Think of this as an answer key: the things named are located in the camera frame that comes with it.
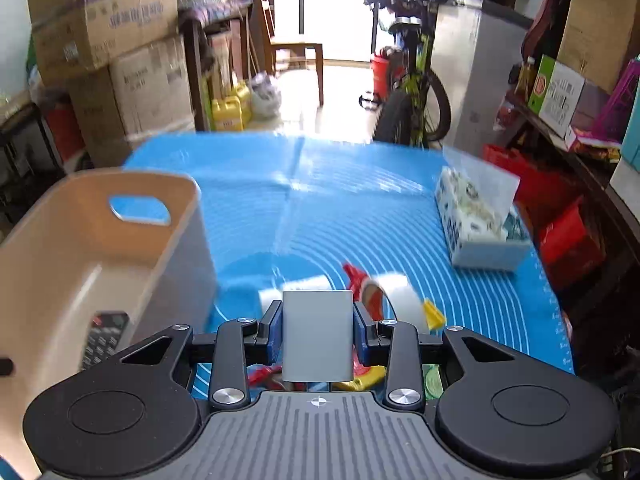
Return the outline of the black metal shelf cart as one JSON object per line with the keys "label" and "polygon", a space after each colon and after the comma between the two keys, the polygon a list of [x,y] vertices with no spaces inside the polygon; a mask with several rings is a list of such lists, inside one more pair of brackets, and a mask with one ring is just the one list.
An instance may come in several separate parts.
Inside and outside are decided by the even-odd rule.
{"label": "black metal shelf cart", "polygon": [[65,176],[40,108],[28,103],[1,121],[1,227],[9,232]]}

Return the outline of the tall brown cardboard box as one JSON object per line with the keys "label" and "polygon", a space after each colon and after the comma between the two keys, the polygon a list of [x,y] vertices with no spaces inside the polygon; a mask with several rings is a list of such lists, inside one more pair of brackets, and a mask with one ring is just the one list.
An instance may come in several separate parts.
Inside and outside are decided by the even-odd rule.
{"label": "tall brown cardboard box", "polygon": [[570,0],[560,63],[612,93],[638,53],[639,0]]}

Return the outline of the white charger adapter front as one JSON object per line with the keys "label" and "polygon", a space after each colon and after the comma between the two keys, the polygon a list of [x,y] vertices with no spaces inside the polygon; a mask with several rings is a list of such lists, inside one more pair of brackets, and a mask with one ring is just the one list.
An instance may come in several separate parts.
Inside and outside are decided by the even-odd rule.
{"label": "white charger adapter front", "polygon": [[286,382],[352,380],[354,300],[349,290],[289,290],[282,301]]}

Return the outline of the white chest freezer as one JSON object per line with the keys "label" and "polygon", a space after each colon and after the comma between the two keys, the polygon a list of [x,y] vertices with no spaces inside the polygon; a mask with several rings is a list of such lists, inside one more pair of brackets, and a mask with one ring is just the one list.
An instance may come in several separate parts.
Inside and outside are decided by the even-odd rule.
{"label": "white chest freezer", "polygon": [[444,143],[474,156],[496,144],[497,110],[530,18],[488,0],[449,0],[439,7],[432,69],[451,106]]}

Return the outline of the red bucket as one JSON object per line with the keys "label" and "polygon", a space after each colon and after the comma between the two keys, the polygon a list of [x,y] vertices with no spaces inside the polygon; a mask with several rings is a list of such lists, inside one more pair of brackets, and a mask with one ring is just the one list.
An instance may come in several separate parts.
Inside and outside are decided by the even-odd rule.
{"label": "red bucket", "polygon": [[381,55],[373,55],[370,62],[373,76],[373,93],[385,101],[388,95],[387,69],[388,59]]}

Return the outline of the red ultraman action figure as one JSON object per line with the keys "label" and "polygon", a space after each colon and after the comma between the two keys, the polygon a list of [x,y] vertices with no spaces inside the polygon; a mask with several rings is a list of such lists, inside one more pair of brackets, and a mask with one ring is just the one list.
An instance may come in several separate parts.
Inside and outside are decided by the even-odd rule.
{"label": "red ultraman action figure", "polygon": [[304,392],[303,382],[287,382],[283,379],[282,365],[252,365],[247,369],[248,386],[251,389],[270,391]]}

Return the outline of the green white carton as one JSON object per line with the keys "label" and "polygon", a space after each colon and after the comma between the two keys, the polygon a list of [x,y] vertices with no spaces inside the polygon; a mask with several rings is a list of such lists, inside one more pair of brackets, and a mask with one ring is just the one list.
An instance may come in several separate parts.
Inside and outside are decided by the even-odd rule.
{"label": "green white carton", "polygon": [[570,128],[585,78],[548,55],[541,58],[528,108],[561,139]]}

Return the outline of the green black bicycle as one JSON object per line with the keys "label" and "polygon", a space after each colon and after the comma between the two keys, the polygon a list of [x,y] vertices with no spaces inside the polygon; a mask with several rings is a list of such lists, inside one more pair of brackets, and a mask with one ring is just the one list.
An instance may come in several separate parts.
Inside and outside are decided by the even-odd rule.
{"label": "green black bicycle", "polygon": [[388,28],[396,44],[384,76],[387,96],[372,139],[376,142],[428,148],[445,139],[452,121],[449,96],[432,67],[439,5],[447,0],[364,0],[373,10],[387,9]]}

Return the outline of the white tape roll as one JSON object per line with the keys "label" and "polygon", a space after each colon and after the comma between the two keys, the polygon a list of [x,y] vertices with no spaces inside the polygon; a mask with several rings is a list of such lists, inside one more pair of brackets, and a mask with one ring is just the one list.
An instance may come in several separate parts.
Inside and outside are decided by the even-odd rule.
{"label": "white tape roll", "polygon": [[405,274],[369,276],[361,284],[360,301],[375,321],[394,318],[416,326],[419,333],[430,331],[422,300]]}

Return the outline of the white floral tissue box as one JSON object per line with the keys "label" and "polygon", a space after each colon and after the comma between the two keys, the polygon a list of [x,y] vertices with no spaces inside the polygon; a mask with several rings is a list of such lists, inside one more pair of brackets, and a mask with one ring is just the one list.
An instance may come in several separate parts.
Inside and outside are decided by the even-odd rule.
{"label": "white floral tissue box", "polygon": [[435,200],[451,264],[515,271],[533,248],[514,204],[520,178],[449,146],[442,156]]}

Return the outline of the yellow red toy tool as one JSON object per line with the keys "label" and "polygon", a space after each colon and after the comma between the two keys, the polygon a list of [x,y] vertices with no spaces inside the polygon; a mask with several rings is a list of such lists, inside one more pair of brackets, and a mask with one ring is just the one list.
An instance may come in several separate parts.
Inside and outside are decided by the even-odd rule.
{"label": "yellow red toy tool", "polygon": [[[407,275],[390,272],[369,275],[351,263],[343,270],[349,279],[348,289],[362,304],[373,327],[412,324],[418,334],[432,334],[445,327],[446,316],[431,299],[421,299]],[[381,385],[386,369],[382,365],[364,365],[357,350],[352,352],[354,378],[349,382],[334,382],[333,387],[343,391],[367,391]]]}

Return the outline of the wooden chair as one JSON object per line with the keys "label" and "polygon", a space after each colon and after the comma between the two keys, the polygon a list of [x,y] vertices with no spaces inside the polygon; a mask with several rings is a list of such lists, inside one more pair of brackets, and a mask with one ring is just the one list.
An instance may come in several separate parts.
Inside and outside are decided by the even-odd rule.
{"label": "wooden chair", "polygon": [[274,28],[273,10],[270,0],[254,0],[254,7],[257,9],[260,33],[262,34],[262,55],[265,61],[265,71],[274,76],[277,73],[277,53],[279,51],[290,51],[294,54],[291,62],[305,64],[307,62],[306,51],[314,51],[314,68],[316,69],[318,81],[319,106],[324,105],[324,56],[323,44],[321,41],[309,40],[304,35],[280,35]]}

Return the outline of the open top cardboard box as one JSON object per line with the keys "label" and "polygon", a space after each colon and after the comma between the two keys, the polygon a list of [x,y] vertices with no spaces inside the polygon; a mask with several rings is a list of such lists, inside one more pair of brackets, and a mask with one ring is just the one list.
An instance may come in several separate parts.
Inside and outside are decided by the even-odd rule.
{"label": "open top cardboard box", "polygon": [[48,86],[175,35],[177,0],[27,0],[36,63]]}

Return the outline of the beige plastic storage bin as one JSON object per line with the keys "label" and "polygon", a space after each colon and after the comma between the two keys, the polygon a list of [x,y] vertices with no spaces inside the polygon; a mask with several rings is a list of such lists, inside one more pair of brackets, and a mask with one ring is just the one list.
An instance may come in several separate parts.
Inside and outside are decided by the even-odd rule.
{"label": "beige plastic storage bin", "polygon": [[122,312],[120,344],[206,325],[217,284],[201,191],[188,176],[96,169],[58,182],[1,245],[1,460],[39,469],[22,420],[80,369],[93,319]]}

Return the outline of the green round tin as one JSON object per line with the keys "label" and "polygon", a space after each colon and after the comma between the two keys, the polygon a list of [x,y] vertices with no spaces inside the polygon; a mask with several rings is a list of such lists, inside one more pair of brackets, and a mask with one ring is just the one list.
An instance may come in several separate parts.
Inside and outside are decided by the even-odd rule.
{"label": "green round tin", "polygon": [[440,378],[437,364],[422,366],[425,397],[427,400],[438,400],[444,393],[442,378]]}

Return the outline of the dark wooden side table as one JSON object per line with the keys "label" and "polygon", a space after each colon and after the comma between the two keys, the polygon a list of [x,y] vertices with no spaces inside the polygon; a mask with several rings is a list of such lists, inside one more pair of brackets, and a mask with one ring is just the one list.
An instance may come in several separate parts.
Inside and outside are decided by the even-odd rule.
{"label": "dark wooden side table", "polygon": [[639,291],[639,220],[614,192],[613,166],[564,151],[513,91],[504,104],[513,116],[506,142],[485,154],[521,178],[516,204],[563,309],[630,309]]}

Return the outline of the black tv remote control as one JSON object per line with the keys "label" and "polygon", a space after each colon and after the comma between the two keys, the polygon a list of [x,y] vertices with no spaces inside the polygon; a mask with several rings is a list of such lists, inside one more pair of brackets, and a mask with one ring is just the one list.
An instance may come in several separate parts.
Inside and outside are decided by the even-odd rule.
{"label": "black tv remote control", "polygon": [[80,369],[88,370],[114,356],[128,324],[129,315],[124,311],[103,311],[93,315]]}

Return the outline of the blue silicone baking mat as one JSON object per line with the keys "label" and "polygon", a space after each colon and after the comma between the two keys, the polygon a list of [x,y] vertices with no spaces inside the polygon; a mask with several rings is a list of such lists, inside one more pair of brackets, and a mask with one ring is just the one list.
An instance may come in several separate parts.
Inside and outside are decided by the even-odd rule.
{"label": "blue silicone baking mat", "polygon": [[450,263],[434,197],[444,163],[434,151],[377,143],[183,133],[149,140],[125,168],[196,181],[218,290],[259,294],[318,275],[343,289],[344,263],[397,272],[450,324],[572,370],[560,306],[534,252],[512,273]]}

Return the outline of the white pill bottle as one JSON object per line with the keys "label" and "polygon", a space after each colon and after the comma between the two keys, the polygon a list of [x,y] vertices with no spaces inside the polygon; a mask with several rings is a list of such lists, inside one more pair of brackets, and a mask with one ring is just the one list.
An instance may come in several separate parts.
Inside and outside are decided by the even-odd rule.
{"label": "white pill bottle", "polygon": [[262,305],[253,286],[220,286],[215,300],[215,314],[221,321],[232,318],[260,318]]}

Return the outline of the large lower cardboard box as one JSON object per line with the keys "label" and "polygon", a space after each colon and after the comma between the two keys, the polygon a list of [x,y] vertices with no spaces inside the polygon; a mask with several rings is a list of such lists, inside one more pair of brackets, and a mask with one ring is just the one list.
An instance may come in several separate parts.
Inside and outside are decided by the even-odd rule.
{"label": "large lower cardboard box", "polygon": [[153,42],[68,84],[94,166],[121,165],[165,132],[195,129],[183,38]]}

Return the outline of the yellow oil jug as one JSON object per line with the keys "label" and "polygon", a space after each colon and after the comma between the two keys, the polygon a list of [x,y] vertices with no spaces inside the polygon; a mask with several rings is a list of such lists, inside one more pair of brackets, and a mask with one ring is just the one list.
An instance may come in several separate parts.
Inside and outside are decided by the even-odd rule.
{"label": "yellow oil jug", "polygon": [[212,101],[212,119],[216,131],[243,131],[253,118],[252,96],[245,81],[238,82],[230,96]]}

